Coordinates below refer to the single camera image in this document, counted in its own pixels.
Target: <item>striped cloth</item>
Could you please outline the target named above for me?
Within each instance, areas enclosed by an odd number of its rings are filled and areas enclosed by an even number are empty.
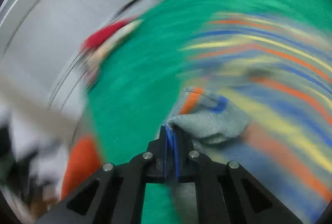
[[[332,199],[330,40],[282,17],[223,12],[184,47],[185,85],[223,95],[253,122],[242,139],[204,152],[241,163],[303,223]]]

